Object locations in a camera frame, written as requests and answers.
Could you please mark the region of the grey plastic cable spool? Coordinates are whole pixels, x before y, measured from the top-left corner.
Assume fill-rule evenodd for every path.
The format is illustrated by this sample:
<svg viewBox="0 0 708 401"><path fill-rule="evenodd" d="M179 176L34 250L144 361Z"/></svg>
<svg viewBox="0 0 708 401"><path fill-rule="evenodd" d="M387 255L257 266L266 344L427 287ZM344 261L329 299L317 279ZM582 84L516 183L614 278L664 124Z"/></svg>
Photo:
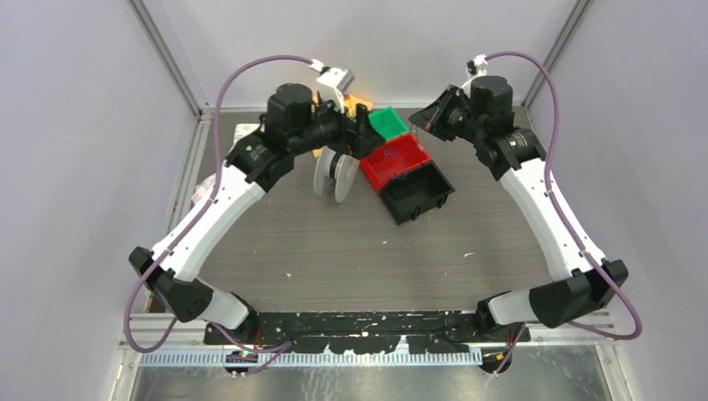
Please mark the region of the grey plastic cable spool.
<svg viewBox="0 0 708 401"><path fill-rule="evenodd" d="M359 165L360 161L352 156L323 147L314 172L315 194L323 196L332 188L336 202L342 203L356 179Z"/></svg>

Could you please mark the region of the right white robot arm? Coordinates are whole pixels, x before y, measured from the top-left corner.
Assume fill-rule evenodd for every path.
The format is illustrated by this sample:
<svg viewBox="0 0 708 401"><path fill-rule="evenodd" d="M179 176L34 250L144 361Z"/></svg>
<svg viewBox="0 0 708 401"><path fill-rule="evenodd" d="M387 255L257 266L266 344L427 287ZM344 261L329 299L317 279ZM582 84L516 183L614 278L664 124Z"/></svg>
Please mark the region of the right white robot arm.
<svg viewBox="0 0 708 401"><path fill-rule="evenodd" d="M534 233L551 282L503 292L478 302L477 332L497 343L510 324L541 322L555 328L606 307L628 278L621 260L610 261L581 227L546 173L546 152L531 129L514 123L513 89L500 76L481 76L459 88L449 85L410 122L440 140L464 139L478 160L512 196Z"/></svg>

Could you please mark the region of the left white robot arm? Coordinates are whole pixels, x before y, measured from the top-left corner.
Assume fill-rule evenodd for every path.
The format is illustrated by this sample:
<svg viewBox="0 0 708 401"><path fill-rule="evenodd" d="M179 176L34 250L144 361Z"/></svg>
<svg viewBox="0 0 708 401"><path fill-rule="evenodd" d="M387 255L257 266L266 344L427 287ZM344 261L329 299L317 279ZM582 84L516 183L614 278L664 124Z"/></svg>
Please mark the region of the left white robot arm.
<svg viewBox="0 0 708 401"><path fill-rule="evenodd" d="M361 103L349 108L343 100L339 89L312 92L303 84L281 85L259 122L236 126L240 138L187 216L155 245L130 253L141 286L178 321L215 323L237 346L255 338L250 305L200 279L200 270L236 221L293 170L296 157L320 150L321 161L334 155L357 164L384 145L369 108Z"/></svg>

